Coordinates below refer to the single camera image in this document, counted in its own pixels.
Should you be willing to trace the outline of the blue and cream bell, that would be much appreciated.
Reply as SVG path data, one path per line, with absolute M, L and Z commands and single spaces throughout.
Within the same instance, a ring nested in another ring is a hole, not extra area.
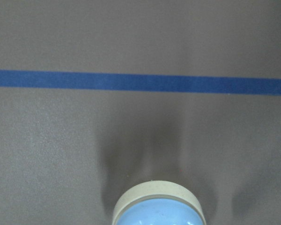
M 164 180 L 140 183 L 121 195 L 113 225 L 205 225 L 200 202 L 185 187 Z

